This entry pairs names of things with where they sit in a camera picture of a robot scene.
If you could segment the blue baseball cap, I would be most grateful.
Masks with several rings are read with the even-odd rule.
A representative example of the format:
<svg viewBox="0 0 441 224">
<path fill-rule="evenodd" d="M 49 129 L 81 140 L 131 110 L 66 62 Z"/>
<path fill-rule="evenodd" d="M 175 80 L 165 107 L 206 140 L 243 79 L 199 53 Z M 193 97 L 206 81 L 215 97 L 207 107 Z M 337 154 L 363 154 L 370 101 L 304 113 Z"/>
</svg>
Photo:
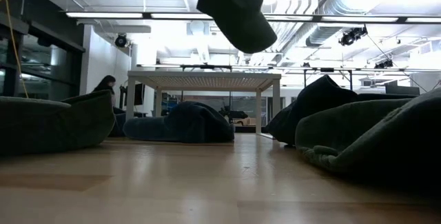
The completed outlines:
<svg viewBox="0 0 441 224">
<path fill-rule="evenodd" d="M 161 117 L 133 118 L 125 122 L 126 137 L 142 141 L 177 143 L 229 143 L 234 126 L 204 103 L 186 101 Z"/>
</svg>

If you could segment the dark cloth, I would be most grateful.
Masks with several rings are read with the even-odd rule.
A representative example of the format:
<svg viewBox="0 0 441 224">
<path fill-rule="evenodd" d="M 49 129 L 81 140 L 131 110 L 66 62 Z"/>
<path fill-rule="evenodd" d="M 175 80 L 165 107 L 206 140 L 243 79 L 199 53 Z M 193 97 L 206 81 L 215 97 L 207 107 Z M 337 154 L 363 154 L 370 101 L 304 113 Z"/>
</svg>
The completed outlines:
<svg viewBox="0 0 441 224">
<path fill-rule="evenodd" d="M 198 0 L 196 9 L 213 18 L 227 40 L 238 50 L 253 54 L 277 40 L 261 7 L 264 0 Z"/>
</svg>

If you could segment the black cloth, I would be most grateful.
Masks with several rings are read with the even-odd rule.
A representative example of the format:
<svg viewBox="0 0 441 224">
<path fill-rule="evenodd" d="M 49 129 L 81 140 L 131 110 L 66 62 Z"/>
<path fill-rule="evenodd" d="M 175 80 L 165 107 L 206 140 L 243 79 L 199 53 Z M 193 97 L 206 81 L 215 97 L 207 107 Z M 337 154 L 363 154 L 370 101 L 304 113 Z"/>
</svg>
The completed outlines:
<svg viewBox="0 0 441 224">
<path fill-rule="evenodd" d="M 276 140 L 293 145 L 296 126 L 309 115 L 357 101 L 410 98 L 410 94 L 357 94 L 341 88 L 330 76 L 325 75 L 301 90 L 296 100 L 267 124 L 266 130 Z"/>
</svg>

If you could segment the green baseball cap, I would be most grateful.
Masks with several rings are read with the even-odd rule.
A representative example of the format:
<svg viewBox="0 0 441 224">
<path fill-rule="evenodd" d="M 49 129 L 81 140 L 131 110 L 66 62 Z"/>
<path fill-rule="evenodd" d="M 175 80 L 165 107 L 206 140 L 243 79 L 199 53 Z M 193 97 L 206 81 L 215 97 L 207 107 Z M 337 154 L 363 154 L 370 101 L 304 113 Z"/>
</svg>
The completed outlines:
<svg viewBox="0 0 441 224">
<path fill-rule="evenodd" d="M 436 181 L 441 176 L 441 88 L 411 99 L 347 103 L 301 119 L 295 146 L 340 175 Z"/>
<path fill-rule="evenodd" d="M 0 156 L 92 147 L 106 139 L 114 123 L 109 90 L 62 101 L 0 96 Z"/>
</svg>

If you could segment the white metal mesh rack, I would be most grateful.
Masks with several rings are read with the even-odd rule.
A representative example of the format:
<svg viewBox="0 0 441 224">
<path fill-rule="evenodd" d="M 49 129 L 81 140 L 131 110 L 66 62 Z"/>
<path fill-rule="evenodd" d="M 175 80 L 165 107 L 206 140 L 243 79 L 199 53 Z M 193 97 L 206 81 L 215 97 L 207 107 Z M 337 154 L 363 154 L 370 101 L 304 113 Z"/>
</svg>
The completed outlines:
<svg viewBox="0 0 441 224">
<path fill-rule="evenodd" d="M 130 70 L 127 73 L 126 119 L 134 118 L 135 85 L 140 82 L 156 90 L 156 106 L 162 91 L 254 92 L 256 94 L 256 134 L 262 135 L 261 94 L 272 88 L 272 114 L 280 112 L 280 74 L 245 72 L 173 72 Z"/>
</svg>

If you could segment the tan cardboard box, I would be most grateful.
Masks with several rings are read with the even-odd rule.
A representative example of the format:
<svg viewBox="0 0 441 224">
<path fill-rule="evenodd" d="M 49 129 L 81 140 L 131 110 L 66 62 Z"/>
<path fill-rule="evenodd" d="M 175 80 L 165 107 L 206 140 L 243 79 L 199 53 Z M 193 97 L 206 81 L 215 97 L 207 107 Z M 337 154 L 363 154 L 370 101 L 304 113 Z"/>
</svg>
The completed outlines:
<svg viewBox="0 0 441 224">
<path fill-rule="evenodd" d="M 256 125 L 256 119 L 251 117 L 246 117 L 243 119 L 233 119 L 233 123 L 236 126 L 255 126 Z"/>
</svg>

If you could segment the small black monitor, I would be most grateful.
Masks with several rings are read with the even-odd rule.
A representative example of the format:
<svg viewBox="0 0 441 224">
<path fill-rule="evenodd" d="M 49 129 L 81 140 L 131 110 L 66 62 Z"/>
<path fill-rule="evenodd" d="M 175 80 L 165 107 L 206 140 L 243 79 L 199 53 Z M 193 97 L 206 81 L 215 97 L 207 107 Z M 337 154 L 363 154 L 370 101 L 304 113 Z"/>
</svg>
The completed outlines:
<svg viewBox="0 0 441 224">
<path fill-rule="evenodd" d="M 123 106 L 127 105 L 127 86 L 121 86 L 119 90 L 120 90 L 119 107 L 122 108 Z M 145 86 L 142 83 L 137 83 L 135 85 L 135 93 L 134 93 L 135 105 L 143 104 L 144 91 L 145 91 Z"/>
</svg>

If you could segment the person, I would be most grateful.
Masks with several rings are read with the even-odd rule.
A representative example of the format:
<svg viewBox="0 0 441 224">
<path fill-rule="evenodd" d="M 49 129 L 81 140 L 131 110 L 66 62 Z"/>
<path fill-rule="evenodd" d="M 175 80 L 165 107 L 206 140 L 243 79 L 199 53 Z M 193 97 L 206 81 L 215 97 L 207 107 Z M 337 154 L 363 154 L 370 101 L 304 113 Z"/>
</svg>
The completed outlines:
<svg viewBox="0 0 441 224">
<path fill-rule="evenodd" d="M 110 91 L 112 97 L 113 112 L 115 114 L 124 114 L 125 113 L 124 110 L 116 107 L 116 95 L 114 92 L 115 84 L 116 84 L 116 79 L 111 75 L 107 75 L 99 82 L 99 84 L 93 89 L 92 92 L 99 92 L 103 90 Z"/>
</svg>

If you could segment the long linear ceiling light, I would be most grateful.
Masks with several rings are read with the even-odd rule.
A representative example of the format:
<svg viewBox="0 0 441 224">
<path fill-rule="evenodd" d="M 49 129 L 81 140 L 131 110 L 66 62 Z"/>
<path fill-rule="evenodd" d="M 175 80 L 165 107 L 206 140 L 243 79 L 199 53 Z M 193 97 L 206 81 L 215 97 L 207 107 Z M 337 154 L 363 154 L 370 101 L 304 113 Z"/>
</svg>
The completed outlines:
<svg viewBox="0 0 441 224">
<path fill-rule="evenodd" d="M 196 12 L 66 12 L 75 19 L 129 19 L 186 21 L 212 20 L 209 15 Z M 374 16 L 374 15 L 318 15 L 318 14 L 265 14 L 270 22 L 348 23 L 348 24 L 402 24 L 440 25 L 441 16 Z"/>
</svg>

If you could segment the black ceiling spotlight cluster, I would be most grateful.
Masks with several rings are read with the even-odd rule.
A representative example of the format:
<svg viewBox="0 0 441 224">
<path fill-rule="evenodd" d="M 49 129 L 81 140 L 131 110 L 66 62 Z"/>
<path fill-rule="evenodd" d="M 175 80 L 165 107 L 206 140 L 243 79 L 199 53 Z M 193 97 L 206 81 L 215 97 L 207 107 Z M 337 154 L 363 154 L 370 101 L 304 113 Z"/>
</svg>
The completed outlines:
<svg viewBox="0 0 441 224">
<path fill-rule="evenodd" d="M 352 45 L 355 41 L 358 41 L 367 34 L 368 31 L 366 26 L 363 26 L 361 28 L 352 28 L 348 31 L 343 32 L 343 35 L 338 42 L 342 46 Z"/>
</svg>

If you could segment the distant linear ceiling light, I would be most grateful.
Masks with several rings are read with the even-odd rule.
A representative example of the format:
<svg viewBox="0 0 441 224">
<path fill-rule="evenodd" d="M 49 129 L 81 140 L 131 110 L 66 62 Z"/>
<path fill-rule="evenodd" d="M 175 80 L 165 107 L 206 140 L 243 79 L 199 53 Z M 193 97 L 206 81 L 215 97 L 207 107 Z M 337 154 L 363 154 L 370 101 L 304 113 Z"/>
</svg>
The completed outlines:
<svg viewBox="0 0 441 224">
<path fill-rule="evenodd" d="M 148 65 L 148 64 L 138 64 L 136 68 L 198 68 L 198 69 L 228 69 L 228 70 L 287 70 L 287 71 L 302 71 L 303 68 L 320 68 L 320 67 L 274 67 L 265 65 Z M 430 72 L 438 73 L 441 70 L 436 69 L 413 69 L 413 68 L 387 68 L 387 69 L 375 69 L 375 68 L 351 68 L 355 72 Z"/>
</svg>

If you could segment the black framed glass partition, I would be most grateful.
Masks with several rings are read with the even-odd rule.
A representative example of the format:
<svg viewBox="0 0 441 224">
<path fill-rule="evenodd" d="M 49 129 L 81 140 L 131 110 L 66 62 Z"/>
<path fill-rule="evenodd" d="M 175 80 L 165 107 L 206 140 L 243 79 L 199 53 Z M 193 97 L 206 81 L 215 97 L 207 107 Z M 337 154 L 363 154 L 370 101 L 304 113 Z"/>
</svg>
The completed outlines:
<svg viewBox="0 0 441 224">
<path fill-rule="evenodd" d="M 0 0 L 0 96 L 79 93 L 83 26 L 50 0 Z"/>
</svg>

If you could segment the black desk monitor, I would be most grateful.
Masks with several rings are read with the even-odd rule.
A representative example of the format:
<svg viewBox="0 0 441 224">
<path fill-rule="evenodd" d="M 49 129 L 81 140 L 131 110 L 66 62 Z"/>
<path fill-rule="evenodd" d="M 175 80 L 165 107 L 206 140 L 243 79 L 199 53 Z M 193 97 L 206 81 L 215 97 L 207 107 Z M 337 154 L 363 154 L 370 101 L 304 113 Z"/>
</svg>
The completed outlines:
<svg viewBox="0 0 441 224">
<path fill-rule="evenodd" d="M 387 94 L 400 94 L 400 95 L 411 95 L 419 96 L 420 89 L 418 87 L 406 87 L 397 85 L 386 85 L 385 92 Z"/>
</svg>

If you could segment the black truss frame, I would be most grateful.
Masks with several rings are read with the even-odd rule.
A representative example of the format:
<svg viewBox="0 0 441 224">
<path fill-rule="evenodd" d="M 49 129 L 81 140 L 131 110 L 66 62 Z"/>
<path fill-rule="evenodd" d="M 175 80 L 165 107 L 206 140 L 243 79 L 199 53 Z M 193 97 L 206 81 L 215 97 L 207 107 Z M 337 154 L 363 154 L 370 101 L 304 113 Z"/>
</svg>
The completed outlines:
<svg viewBox="0 0 441 224">
<path fill-rule="evenodd" d="M 311 74 L 315 74 L 317 72 L 322 73 L 334 73 L 338 72 L 342 75 L 342 77 L 349 82 L 349 89 L 353 90 L 353 71 L 354 69 L 351 68 L 303 68 L 303 82 L 304 86 L 307 86 L 307 75 L 309 74 L 309 71 L 311 71 Z"/>
</svg>

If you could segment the silver ventilation duct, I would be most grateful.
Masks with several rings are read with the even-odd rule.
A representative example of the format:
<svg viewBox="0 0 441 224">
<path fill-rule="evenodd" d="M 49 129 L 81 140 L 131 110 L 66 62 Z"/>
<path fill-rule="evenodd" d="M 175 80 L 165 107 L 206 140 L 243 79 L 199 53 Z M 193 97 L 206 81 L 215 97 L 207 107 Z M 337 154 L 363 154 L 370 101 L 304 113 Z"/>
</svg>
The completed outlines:
<svg viewBox="0 0 441 224">
<path fill-rule="evenodd" d="M 361 0 L 302 0 L 295 13 L 353 15 L 365 14 L 370 9 Z M 276 33 L 279 38 L 270 50 L 286 54 L 296 45 L 316 48 L 340 30 L 340 27 L 325 27 L 317 23 L 278 23 Z"/>
</svg>

